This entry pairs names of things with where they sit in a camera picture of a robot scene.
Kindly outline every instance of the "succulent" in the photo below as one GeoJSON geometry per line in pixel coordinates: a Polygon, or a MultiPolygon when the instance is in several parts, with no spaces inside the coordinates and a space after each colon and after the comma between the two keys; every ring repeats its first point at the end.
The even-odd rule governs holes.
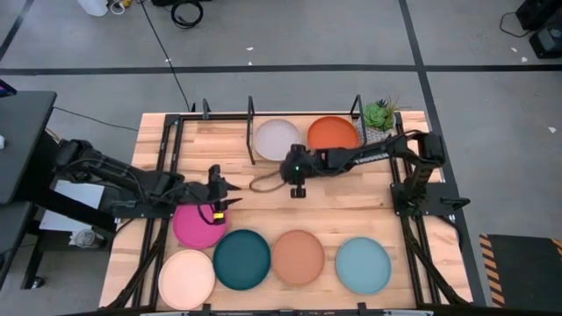
{"type": "Polygon", "coordinates": [[[394,111],[397,110],[396,103],[398,100],[388,96],[386,99],[380,99],[375,103],[367,104],[363,114],[365,125],[372,127],[381,132],[386,132],[394,126],[394,111]]]}

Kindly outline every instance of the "pink plate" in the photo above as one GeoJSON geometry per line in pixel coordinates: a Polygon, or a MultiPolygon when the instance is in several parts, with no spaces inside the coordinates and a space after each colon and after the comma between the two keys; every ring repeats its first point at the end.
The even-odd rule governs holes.
{"type": "MultiPolygon", "coordinates": [[[[213,220],[213,209],[210,205],[201,205],[201,211],[207,220],[213,220]]],[[[199,216],[196,205],[179,205],[172,226],[179,242],[193,249],[209,248],[217,243],[227,230],[227,224],[206,224],[199,216]]]]}

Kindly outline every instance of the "wooden table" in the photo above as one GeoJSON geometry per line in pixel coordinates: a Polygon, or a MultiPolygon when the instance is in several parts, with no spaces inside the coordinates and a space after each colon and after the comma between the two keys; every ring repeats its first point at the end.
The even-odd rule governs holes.
{"type": "MultiPolygon", "coordinates": [[[[163,113],[143,115],[134,149],[135,167],[155,169],[164,117],[163,113]]],[[[319,117],[254,117],[253,129],[255,131],[268,119],[289,119],[305,135],[305,139],[307,128],[319,117]]],[[[406,131],[428,131],[424,112],[404,111],[402,118],[406,131]]],[[[169,152],[173,147],[174,134],[172,130],[169,152]]],[[[291,199],[288,186],[266,194],[249,190],[249,183],[254,177],[278,169],[278,162],[267,162],[256,152],[254,157],[256,165],[252,166],[246,149],[245,121],[188,121],[184,124],[178,172],[189,181],[206,183],[208,168],[214,163],[220,164],[222,175],[230,183],[242,187],[241,191],[229,194],[229,198],[243,200],[232,205],[228,211],[231,219],[228,231],[251,229],[272,245],[286,231],[307,230],[316,235],[324,246],[326,265],[317,280],[303,287],[282,283],[272,271],[261,284],[249,291],[233,291],[217,281],[213,294],[207,299],[213,310],[353,309],[357,308],[358,302],[365,302],[368,308],[415,307],[400,219],[393,213],[389,161],[361,165],[335,178],[306,180],[307,198],[291,199]],[[393,274],[390,283],[379,294],[365,296],[352,293],[339,282],[335,273],[337,249],[346,240],[357,236],[375,239],[391,256],[393,274]]],[[[169,161],[168,157],[164,169],[169,168],[169,161]]],[[[399,166],[404,179],[406,175],[400,161],[399,166]]],[[[434,172],[431,181],[439,180],[439,173],[434,172]]],[[[274,185],[278,181],[280,179],[273,179],[263,186],[274,185]]],[[[100,306],[113,301],[136,270],[145,221],[135,220],[113,242],[100,306]]],[[[432,217],[425,217],[425,225],[436,267],[458,294],[470,301],[472,297],[455,230],[432,217]]],[[[182,249],[184,247],[177,241],[170,225],[164,260],[182,249]]],[[[203,252],[213,257],[213,250],[208,248],[203,252]]],[[[421,271],[424,297],[429,302],[428,283],[420,262],[418,269],[421,271]]],[[[145,278],[142,304],[148,303],[152,275],[149,271],[145,278]]],[[[161,299],[157,308],[170,309],[161,299]]]]}

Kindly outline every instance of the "concrete floor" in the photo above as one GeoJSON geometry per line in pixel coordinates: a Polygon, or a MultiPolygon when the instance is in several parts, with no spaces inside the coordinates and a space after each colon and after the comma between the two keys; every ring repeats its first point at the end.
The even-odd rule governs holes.
{"type": "MultiPolygon", "coordinates": [[[[526,39],[498,29],[501,14],[521,0],[409,0],[425,65],[530,65],[540,61],[526,39]]],[[[4,0],[0,40],[25,0],[4,0]]],[[[398,0],[213,0],[190,31],[147,2],[176,67],[378,64],[414,65],[398,0]]],[[[506,28],[522,32],[514,17],[506,28]]],[[[9,49],[0,76],[19,90],[54,90],[57,106],[136,127],[143,112],[183,111],[172,75],[2,75],[15,68],[168,67],[138,4],[122,16],[85,15],[76,1],[35,0],[9,49]]],[[[428,73],[436,111],[462,196],[472,240],[479,233],[562,239],[558,223],[562,178],[559,72],[428,73]]],[[[206,97],[214,111],[242,111],[247,95],[259,111],[346,110],[363,100],[400,96],[405,109],[426,110],[415,72],[244,72],[178,75],[187,97],[206,97]]],[[[130,161],[134,132],[111,129],[55,111],[49,127],[64,138],[90,140],[130,161]]],[[[85,312],[97,307],[108,254],[47,254],[47,285],[21,291],[30,248],[18,252],[0,291],[5,315],[85,312]]]]}

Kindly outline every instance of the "orange plate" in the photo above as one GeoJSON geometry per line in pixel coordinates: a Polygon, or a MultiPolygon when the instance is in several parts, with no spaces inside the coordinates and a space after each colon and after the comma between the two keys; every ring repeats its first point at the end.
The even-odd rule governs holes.
{"type": "Polygon", "coordinates": [[[308,146],[313,149],[356,148],[359,147],[359,135],[347,119],[318,118],[308,128],[308,146]]]}

